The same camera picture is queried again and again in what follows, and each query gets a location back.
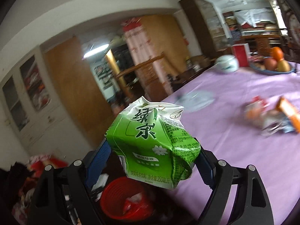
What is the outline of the green tea drink carton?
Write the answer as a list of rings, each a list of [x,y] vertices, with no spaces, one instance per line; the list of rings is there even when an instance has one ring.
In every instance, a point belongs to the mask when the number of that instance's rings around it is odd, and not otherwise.
[[[201,146],[181,123],[183,110],[140,97],[117,115],[105,137],[127,177],[165,189],[190,178]]]

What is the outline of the orange snack wrapper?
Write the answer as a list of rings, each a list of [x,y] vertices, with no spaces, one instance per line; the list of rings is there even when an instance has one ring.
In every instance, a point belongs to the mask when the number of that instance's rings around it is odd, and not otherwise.
[[[244,118],[260,128],[263,136],[277,132],[299,133],[299,109],[284,96],[279,97],[273,109],[267,100],[257,96],[244,107]]]

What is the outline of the red plastic trash basket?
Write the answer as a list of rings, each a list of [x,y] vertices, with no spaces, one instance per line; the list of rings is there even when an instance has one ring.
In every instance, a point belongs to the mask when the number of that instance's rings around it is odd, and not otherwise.
[[[104,188],[100,207],[109,218],[123,222],[143,221],[154,212],[145,186],[128,177],[119,177]]]

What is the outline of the wooden door panel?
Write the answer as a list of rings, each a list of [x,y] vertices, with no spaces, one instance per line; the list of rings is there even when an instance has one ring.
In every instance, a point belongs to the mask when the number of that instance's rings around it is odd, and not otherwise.
[[[91,147],[97,147],[115,119],[102,95],[77,37],[44,53],[44,60],[61,103]]]

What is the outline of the purple tablecloth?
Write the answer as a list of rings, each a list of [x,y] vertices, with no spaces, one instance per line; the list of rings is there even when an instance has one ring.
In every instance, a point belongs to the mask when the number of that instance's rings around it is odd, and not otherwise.
[[[181,123],[217,159],[235,167],[257,167],[274,223],[281,224],[299,199],[299,134],[263,136],[259,128],[245,120],[244,106],[260,96],[273,108],[283,96],[298,107],[299,73],[266,76],[246,68],[231,74],[209,69],[165,101],[176,104],[179,97],[202,91],[211,92],[214,101],[199,111],[186,107]]]

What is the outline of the pile of colourful clothes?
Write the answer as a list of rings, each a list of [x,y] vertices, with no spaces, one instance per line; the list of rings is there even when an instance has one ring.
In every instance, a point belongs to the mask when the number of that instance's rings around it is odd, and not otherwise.
[[[29,207],[44,168],[64,168],[68,163],[50,155],[31,156],[26,164],[16,162],[1,169],[1,224],[27,224]]]

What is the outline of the white glass-door cabinet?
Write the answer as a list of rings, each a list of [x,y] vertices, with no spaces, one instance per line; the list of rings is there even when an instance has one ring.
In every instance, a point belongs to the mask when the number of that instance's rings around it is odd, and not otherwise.
[[[51,83],[39,46],[4,76],[1,103],[13,131],[29,154],[67,157],[69,118]]]

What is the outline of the pink floral curtain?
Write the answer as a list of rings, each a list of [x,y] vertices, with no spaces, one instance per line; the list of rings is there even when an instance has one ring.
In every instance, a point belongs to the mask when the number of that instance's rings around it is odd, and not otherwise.
[[[122,27],[135,66],[159,56],[140,18],[128,19],[122,23]],[[135,71],[144,89],[145,98],[152,102],[160,102],[173,93],[162,62],[163,59],[158,59]]]

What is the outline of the white round ceramic jar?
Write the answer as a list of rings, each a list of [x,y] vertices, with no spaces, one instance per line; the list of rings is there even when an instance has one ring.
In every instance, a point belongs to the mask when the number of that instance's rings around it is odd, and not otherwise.
[[[214,63],[215,68],[222,73],[233,73],[239,69],[239,61],[234,55],[222,55]]]

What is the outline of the blue fruit bowl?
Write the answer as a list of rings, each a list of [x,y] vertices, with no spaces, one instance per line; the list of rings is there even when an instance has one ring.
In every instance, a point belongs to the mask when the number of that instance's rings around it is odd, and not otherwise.
[[[277,69],[275,69],[273,71],[268,70],[264,65],[264,60],[267,58],[268,57],[253,60],[249,63],[249,67],[252,68],[255,72],[258,72],[258,73],[264,74],[264,75],[269,75],[269,76],[286,75],[286,74],[296,73],[296,66],[292,65],[290,62],[288,62],[289,71],[287,71],[287,72],[280,72]]]

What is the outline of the red box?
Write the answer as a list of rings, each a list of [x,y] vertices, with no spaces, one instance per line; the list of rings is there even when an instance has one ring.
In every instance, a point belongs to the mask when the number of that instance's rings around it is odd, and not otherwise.
[[[249,66],[251,55],[248,43],[235,44],[231,47],[231,51],[237,58],[240,67]]]

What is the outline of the red apple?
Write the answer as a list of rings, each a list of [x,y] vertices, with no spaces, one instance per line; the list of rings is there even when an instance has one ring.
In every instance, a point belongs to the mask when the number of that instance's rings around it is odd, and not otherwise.
[[[269,71],[275,71],[277,68],[277,64],[278,64],[278,62],[272,57],[264,58],[263,63],[264,63],[265,69],[269,70]]]

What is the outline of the yellow pear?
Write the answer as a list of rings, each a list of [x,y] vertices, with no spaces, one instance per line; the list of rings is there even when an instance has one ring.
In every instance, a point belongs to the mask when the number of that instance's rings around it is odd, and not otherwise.
[[[277,63],[277,71],[278,72],[289,72],[291,70],[291,66],[288,61],[282,59]]]

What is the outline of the orange fruit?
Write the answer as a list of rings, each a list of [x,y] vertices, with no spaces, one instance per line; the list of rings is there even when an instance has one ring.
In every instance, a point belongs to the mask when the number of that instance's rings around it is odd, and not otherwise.
[[[280,47],[272,47],[270,50],[270,56],[278,62],[284,60],[284,53]]]

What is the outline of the curved wooden chair frame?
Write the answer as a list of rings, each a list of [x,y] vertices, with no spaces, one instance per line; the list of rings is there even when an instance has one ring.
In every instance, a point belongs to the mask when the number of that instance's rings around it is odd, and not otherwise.
[[[136,66],[117,73],[115,78],[119,80],[129,73],[137,71],[138,80],[140,81],[140,84],[144,90],[145,97],[149,101],[160,102],[165,99],[168,94],[164,88],[164,83],[160,81],[158,74],[154,70],[153,63],[163,59],[164,57],[164,53],[161,53],[157,57],[151,58],[145,62],[137,64]]]

